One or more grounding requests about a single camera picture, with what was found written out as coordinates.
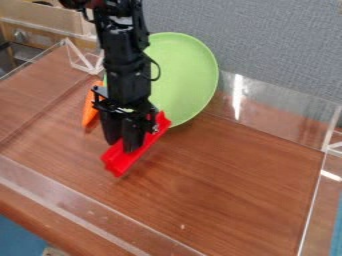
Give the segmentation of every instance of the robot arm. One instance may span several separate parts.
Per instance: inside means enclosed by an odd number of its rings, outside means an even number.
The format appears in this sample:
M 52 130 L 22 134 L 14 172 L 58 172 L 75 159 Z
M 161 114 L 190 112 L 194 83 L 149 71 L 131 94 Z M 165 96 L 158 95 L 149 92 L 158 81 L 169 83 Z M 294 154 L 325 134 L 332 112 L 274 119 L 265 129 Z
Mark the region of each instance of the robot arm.
M 66 8 L 83 12 L 92 9 L 100 47 L 104 50 L 107 87 L 94 87 L 94 108 L 100 112 L 108 144 L 123 139 L 123 150 L 134 152 L 145 144 L 147 133 L 158 133 L 158 110 L 149 101 L 151 95 L 151 64 L 145 54 L 149 31 L 142 0 L 60 0 Z

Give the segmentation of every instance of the green plate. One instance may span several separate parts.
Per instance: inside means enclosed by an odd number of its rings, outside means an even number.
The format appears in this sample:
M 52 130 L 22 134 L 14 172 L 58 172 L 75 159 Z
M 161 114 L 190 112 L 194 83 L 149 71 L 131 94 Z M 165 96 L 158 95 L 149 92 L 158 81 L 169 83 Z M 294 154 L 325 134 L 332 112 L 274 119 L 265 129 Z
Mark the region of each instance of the green plate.
M 166 112 L 173 127 L 194 118 L 209 104 L 218 86 L 219 69 L 209 47 L 181 33 L 150 36 L 147 55 L 162 68 L 153 83 L 151 102 Z M 153 64 L 153 77 L 158 69 Z

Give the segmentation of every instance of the gray fabric wall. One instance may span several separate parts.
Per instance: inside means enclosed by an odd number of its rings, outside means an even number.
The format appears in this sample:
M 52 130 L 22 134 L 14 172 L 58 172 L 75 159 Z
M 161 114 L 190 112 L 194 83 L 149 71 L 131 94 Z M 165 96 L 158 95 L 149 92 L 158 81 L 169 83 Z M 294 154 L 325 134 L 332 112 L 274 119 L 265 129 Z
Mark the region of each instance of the gray fabric wall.
M 198 37 L 221 69 L 342 103 L 338 0 L 146 0 L 153 32 Z

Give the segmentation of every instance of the wooden table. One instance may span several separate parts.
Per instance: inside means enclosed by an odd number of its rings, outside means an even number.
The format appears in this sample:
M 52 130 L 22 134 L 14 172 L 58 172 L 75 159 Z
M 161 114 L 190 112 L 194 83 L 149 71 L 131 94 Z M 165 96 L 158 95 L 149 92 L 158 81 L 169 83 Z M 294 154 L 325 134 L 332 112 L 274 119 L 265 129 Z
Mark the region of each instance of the wooden table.
M 92 79 L 68 67 L 62 47 L 0 84 L 2 156 L 203 254 L 296 255 L 324 154 L 223 118 L 217 96 L 115 180 L 99 160 L 108 147 L 100 126 L 80 127 Z M 317 133 L 320 123 L 310 125 Z M 72 255 L 131 255 L 3 185 L 0 212 Z

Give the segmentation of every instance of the gray backdrop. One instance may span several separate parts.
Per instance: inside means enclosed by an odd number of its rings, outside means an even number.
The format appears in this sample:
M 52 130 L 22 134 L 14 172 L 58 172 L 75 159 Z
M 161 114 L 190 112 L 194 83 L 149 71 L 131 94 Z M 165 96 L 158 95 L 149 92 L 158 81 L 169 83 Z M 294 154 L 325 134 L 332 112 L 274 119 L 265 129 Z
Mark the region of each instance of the gray backdrop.
M 146 0 L 153 32 L 198 37 L 221 69 L 342 103 L 338 0 Z

